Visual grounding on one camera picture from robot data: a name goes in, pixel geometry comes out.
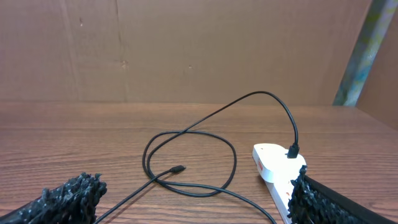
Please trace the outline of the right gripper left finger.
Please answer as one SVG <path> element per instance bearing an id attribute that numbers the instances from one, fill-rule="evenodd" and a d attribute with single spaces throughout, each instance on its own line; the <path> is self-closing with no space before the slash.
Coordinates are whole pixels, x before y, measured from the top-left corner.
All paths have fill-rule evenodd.
<path id="1" fill-rule="evenodd" d="M 96 206 L 107 192 L 100 174 L 81 173 L 56 189 L 1 217 L 1 224 L 93 224 Z"/>

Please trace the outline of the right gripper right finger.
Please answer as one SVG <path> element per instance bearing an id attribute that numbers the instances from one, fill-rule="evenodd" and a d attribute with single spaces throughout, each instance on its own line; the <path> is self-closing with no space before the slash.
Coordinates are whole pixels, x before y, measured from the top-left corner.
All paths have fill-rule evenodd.
<path id="1" fill-rule="evenodd" d="M 288 202 L 287 217 L 300 224 L 396 224 L 306 175 L 302 166 Z"/>

